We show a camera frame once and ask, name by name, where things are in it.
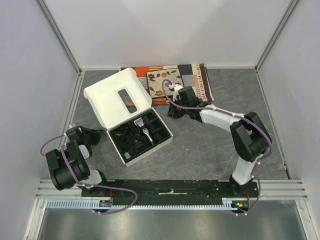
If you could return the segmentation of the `white hair clipper kit box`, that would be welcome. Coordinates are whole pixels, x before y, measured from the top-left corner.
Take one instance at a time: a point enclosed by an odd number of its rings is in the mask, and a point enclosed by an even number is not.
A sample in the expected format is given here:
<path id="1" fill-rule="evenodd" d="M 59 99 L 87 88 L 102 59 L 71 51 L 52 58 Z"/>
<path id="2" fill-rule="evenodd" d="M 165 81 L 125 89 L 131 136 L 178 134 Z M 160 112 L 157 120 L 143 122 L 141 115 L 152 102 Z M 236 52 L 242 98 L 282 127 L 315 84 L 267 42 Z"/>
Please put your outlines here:
<path id="1" fill-rule="evenodd" d="M 137 77 L 126 68 L 83 90 L 100 125 L 106 129 L 120 159 L 129 167 L 173 141 L 173 134 L 152 107 L 152 98 Z M 142 118 L 154 141 L 134 124 Z"/>

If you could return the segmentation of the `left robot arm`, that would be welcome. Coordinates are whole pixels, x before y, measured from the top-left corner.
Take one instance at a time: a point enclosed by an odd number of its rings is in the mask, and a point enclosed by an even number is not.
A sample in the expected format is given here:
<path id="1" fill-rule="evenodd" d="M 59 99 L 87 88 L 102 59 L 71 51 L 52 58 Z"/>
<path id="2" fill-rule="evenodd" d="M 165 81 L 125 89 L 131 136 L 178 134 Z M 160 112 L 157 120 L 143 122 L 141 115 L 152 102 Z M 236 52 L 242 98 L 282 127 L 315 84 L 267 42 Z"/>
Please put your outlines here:
<path id="1" fill-rule="evenodd" d="M 77 186 L 83 197 L 104 197 L 109 193 L 110 185 L 105 175 L 98 169 L 90 169 L 86 162 L 93 155 L 92 146 L 100 142 L 104 133 L 104 129 L 73 126 L 63 134 L 68 138 L 65 145 L 47 153 L 40 149 L 57 190 Z"/>

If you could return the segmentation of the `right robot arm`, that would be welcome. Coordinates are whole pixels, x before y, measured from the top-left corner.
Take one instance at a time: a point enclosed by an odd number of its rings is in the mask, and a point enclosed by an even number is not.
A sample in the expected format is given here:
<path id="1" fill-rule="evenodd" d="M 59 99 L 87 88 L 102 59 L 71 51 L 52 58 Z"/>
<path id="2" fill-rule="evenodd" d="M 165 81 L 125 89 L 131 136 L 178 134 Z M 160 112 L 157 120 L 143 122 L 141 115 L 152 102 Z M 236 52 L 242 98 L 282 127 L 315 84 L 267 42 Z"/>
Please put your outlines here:
<path id="1" fill-rule="evenodd" d="M 229 191 L 235 197 L 242 196 L 253 180 L 255 168 L 260 159 L 272 152 L 272 139 L 255 112 L 239 114 L 216 107 L 209 102 L 201 102 L 191 86 L 168 84 L 173 92 L 167 97 L 170 105 L 167 115 L 179 119 L 188 115 L 192 120 L 216 126 L 231 134 L 238 154 L 235 170 L 229 177 Z"/>

